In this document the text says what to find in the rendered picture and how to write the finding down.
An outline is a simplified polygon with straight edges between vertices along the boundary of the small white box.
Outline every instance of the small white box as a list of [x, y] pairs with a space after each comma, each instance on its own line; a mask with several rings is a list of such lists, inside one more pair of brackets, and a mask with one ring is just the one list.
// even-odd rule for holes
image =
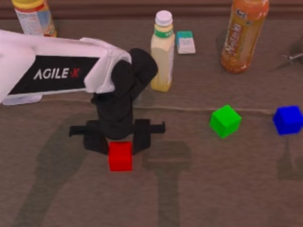
[[179, 31], [176, 37], [179, 54], [196, 53], [193, 33], [191, 31]]

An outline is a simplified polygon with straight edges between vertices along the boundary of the white bottle cap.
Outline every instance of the white bottle cap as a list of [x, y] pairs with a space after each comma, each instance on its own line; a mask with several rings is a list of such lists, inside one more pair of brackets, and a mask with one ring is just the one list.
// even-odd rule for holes
[[156, 15], [156, 24], [159, 26], [168, 26], [172, 24], [172, 14], [167, 10], [159, 11]]

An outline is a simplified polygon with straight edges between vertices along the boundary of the red cube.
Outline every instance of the red cube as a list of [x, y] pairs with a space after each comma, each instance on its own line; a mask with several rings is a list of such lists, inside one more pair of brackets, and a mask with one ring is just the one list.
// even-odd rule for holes
[[108, 152], [110, 171], [126, 172], [133, 169], [131, 142], [110, 142]]

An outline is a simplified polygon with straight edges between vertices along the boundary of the cable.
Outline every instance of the cable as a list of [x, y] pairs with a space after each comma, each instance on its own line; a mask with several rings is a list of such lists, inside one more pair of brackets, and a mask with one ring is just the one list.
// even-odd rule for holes
[[[78, 102], [91, 104], [90, 102], [77, 99], [42, 99], [40, 102], [54, 102], [54, 101], [63, 101], [63, 102]], [[180, 112], [198, 112], [198, 113], [212, 113], [216, 111], [217, 108], [183, 108], [183, 107], [174, 107], [174, 106], [134, 106], [134, 109], [137, 110], [168, 110], [168, 111], [180, 111]], [[245, 109], [245, 108], [234, 108], [238, 113], [243, 114], [252, 114], [252, 115], [273, 115], [274, 112], [270, 110], [261, 110], [261, 109]]]

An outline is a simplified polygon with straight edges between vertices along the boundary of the brown table surface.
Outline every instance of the brown table surface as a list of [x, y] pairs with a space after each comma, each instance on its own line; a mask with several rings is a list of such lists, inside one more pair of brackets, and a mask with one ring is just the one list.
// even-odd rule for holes
[[[303, 65], [283, 65], [281, 57], [300, 50], [303, 21], [266, 21], [253, 64], [241, 75], [228, 74], [218, 60], [228, 18], [174, 24], [193, 31], [197, 53], [176, 54], [168, 93], [143, 93], [135, 117], [165, 121], [167, 132], [152, 136], [131, 173], [109, 172], [106, 156], [85, 151], [82, 137], [68, 137], [70, 125], [96, 118], [90, 94], [0, 107], [1, 227], [303, 226], [302, 134], [280, 137], [271, 119], [281, 105], [303, 107]], [[61, 37], [148, 50], [153, 19], [56, 25]], [[0, 29], [20, 26], [2, 20]], [[225, 104], [243, 119], [222, 140], [208, 121]], [[148, 155], [158, 161], [148, 165]]]

